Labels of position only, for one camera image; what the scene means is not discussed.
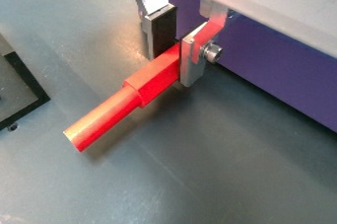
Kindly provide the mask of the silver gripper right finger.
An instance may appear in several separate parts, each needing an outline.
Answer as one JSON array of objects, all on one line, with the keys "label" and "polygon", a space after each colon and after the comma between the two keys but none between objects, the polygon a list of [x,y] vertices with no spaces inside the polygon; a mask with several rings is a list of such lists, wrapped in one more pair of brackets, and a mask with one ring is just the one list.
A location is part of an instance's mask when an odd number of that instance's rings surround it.
[{"label": "silver gripper right finger", "polygon": [[214,40],[225,27],[227,7],[213,0],[199,0],[198,12],[207,21],[179,40],[178,82],[185,87],[202,76],[205,63],[214,63],[222,51]]}]

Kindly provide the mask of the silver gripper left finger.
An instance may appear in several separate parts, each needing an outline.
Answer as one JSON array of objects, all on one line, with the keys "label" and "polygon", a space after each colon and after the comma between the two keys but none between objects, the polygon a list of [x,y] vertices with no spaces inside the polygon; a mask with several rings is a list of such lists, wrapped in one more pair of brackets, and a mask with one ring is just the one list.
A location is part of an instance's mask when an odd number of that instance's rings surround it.
[{"label": "silver gripper left finger", "polygon": [[169,0],[135,0],[149,58],[154,59],[175,42],[175,11]]}]

